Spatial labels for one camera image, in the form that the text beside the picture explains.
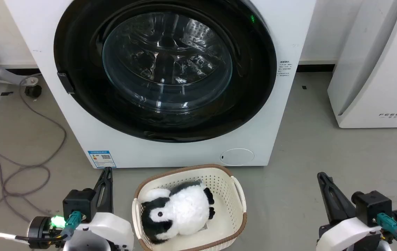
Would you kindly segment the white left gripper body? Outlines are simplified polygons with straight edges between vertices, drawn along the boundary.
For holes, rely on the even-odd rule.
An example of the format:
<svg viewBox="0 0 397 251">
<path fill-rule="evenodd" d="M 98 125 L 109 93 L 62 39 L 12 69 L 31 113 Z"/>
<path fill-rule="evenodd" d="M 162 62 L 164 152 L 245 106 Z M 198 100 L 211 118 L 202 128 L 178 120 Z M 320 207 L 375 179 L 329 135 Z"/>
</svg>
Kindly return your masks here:
<svg viewBox="0 0 397 251">
<path fill-rule="evenodd" d="M 98 212 L 89 223 L 81 223 L 63 251 L 133 251 L 134 233 L 130 222 L 119 216 Z"/>
</svg>

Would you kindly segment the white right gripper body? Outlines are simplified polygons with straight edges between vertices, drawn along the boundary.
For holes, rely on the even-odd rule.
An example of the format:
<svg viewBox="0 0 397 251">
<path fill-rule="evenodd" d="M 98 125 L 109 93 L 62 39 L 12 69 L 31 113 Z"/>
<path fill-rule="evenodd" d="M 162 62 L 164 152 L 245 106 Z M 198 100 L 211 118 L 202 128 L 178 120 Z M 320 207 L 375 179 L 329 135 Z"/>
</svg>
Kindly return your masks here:
<svg viewBox="0 0 397 251">
<path fill-rule="evenodd" d="M 358 218 L 350 218 L 336 225 L 323 225 L 319 228 L 316 251 L 360 251 L 372 243 L 372 251 L 386 251 L 386 241 L 382 239 L 382 227 L 377 219 L 372 219 L 369 227 Z M 375 247 L 375 236 L 378 244 Z"/>
</svg>

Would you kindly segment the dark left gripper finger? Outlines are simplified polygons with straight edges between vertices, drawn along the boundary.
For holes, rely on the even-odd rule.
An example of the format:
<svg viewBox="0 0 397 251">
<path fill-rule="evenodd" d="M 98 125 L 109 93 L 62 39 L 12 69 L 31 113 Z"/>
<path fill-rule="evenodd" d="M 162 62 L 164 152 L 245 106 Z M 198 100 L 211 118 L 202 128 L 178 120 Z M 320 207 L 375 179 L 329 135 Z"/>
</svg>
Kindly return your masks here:
<svg viewBox="0 0 397 251">
<path fill-rule="evenodd" d="M 95 201 L 98 212 L 108 212 L 108 167 L 105 167 L 95 186 Z"/>
<path fill-rule="evenodd" d="M 112 168 L 105 168 L 105 208 L 109 213 L 114 213 L 113 205 L 113 174 Z"/>
</svg>

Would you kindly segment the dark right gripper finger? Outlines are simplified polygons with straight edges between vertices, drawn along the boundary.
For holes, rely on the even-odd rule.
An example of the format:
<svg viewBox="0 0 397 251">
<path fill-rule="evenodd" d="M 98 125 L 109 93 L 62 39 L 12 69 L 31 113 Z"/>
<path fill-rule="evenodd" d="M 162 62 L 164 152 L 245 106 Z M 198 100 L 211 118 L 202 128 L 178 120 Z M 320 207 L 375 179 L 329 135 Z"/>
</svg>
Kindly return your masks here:
<svg viewBox="0 0 397 251">
<path fill-rule="evenodd" d="M 323 198 L 323 203 L 326 209 L 328 222 L 334 226 L 339 222 L 340 211 L 338 207 L 338 187 L 334 184 L 333 178 L 326 173 L 320 172 L 317 174 L 317 180 L 320 187 L 320 192 Z"/>
<path fill-rule="evenodd" d="M 355 217 L 355 207 L 344 193 L 338 188 L 338 207 L 340 211 L 339 222 Z"/>
</svg>

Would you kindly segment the white front-load washing machine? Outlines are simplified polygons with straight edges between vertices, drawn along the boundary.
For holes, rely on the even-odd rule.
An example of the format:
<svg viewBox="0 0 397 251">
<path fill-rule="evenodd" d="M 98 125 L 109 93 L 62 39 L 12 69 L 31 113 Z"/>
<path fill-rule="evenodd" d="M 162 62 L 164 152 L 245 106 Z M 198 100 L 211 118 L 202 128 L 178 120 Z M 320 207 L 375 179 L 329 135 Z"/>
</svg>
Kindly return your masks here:
<svg viewBox="0 0 397 251">
<path fill-rule="evenodd" d="M 243 166 L 268 165 L 317 0 L 248 0 L 266 23 L 275 45 L 277 66 L 272 93 L 260 111 L 241 127 L 216 138 L 189 143 L 155 142 L 126 135 L 90 115 L 66 92 L 58 78 L 53 46 L 55 29 L 72 1 L 4 0 L 91 164 L 87 151 L 109 151 L 117 168 L 226 166 L 220 155 L 229 149 L 243 148 L 254 153 L 254 159 Z M 282 60 L 293 64 L 288 77 L 277 77 Z"/>
</svg>

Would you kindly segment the round black glass washer door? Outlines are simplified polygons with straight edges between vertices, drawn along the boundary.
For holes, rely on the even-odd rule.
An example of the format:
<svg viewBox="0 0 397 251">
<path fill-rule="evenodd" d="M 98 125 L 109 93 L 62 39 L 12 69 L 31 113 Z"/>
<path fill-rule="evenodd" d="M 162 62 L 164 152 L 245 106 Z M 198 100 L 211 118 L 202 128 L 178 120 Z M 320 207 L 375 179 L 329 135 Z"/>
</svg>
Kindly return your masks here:
<svg viewBox="0 0 397 251">
<path fill-rule="evenodd" d="M 167 143 L 247 123 L 272 93 L 277 66 L 248 0 L 73 0 L 53 51 L 58 78 L 85 111 Z"/>
</svg>

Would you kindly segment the blue energy label sticker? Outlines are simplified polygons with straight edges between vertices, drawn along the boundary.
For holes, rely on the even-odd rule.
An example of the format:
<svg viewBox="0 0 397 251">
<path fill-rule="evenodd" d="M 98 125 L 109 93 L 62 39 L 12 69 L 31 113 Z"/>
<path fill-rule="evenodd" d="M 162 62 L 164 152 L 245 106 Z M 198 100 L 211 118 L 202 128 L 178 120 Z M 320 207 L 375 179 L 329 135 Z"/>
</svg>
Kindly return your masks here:
<svg viewBox="0 0 397 251">
<path fill-rule="evenodd" d="M 87 151 L 92 166 L 98 169 L 105 167 L 116 168 L 114 159 L 109 151 Z"/>
</svg>

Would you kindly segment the black and white penguin plush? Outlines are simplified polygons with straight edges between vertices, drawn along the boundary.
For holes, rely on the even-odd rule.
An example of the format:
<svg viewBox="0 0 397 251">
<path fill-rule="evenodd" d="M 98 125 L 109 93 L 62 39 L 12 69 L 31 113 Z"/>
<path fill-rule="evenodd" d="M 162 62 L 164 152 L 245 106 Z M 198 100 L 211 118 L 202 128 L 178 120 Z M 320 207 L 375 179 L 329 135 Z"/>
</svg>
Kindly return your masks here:
<svg viewBox="0 0 397 251">
<path fill-rule="evenodd" d="M 141 223 L 153 244 L 200 231 L 216 214 L 211 190 L 201 179 L 172 189 L 151 189 L 141 198 Z"/>
</svg>

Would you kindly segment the round white filter cover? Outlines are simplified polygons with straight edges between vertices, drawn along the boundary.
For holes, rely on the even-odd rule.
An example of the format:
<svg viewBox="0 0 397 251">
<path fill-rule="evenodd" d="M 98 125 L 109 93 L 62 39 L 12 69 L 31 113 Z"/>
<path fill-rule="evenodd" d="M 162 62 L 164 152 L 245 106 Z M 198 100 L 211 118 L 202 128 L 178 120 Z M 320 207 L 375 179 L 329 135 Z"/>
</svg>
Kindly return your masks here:
<svg viewBox="0 0 397 251">
<path fill-rule="evenodd" d="M 248 149 L 229 149 L 220 155 L 220 161 L 226 166 L 243 166 L 254 159 L 254 153 Z"/>
</svg>

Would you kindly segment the cream basket with brown rim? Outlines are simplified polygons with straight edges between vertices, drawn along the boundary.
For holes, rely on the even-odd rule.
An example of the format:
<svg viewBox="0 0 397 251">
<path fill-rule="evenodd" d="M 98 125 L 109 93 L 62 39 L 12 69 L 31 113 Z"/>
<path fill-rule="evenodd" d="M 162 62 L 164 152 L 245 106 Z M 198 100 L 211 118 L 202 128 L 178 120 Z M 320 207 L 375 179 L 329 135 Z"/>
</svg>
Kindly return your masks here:
<svg viewBox="0 0 397 251">
<path fill-rule="evenodd" d="M 142 198 L 151 189 L 171 189 L 185 181 L 201 180 L 213 193 L 216 215 L 205 228 L 189 236 L 176 236 L 162 244 L 152 244 L 144 233 Z M 147 178 L 136 189 L 133 227 L 144 251 L 221 251 L 230 247 L 247 223 L 247 205 L 243 189 L 231 171 L 218 164 L 183 167 Z"/>
</svg>

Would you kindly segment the black caster wheel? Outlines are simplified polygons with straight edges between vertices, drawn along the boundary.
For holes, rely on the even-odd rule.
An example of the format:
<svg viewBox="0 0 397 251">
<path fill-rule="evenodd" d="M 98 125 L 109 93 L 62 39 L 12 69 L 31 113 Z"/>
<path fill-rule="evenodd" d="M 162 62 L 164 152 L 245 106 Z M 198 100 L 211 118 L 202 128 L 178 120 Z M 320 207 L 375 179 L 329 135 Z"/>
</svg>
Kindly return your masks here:
<svg viewBox="0 0 397 251">
<path fill-rule="evenodd" d="M 42 93 L 42 87 L 40 85 L 35 85 L 35 86 L 26 86 L 24 94 L 27 97 L 36 99 L 41 96 Z"/>
</svg>

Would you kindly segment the white Feelbird appliance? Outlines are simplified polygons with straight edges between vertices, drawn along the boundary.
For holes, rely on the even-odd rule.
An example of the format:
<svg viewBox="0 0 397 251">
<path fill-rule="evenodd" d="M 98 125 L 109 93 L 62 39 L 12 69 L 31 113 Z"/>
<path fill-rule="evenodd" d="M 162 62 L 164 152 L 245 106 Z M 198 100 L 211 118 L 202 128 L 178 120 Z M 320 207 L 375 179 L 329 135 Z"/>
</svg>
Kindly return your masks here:
<svg viewBox="0 0 397 251">
<path fill-rule="evenodd" d="M 397 128 L 397 0 L 363 0 L 327 91 L 340 128 Z"/>
</svg>

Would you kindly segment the small text warning sticker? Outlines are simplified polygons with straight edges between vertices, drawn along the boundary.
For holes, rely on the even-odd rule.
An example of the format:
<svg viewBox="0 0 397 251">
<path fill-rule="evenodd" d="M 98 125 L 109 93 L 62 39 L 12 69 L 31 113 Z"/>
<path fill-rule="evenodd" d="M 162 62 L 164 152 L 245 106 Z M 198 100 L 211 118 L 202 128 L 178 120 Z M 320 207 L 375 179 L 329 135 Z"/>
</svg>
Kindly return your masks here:
<svg viewBox="0 0 397 251">
<path fill-rule="evenodd" d="M 288 77 L 291 74 L 293 64 L 288 60 L 282 60 L 278 63 L 277 77 Z"/>
</svg>

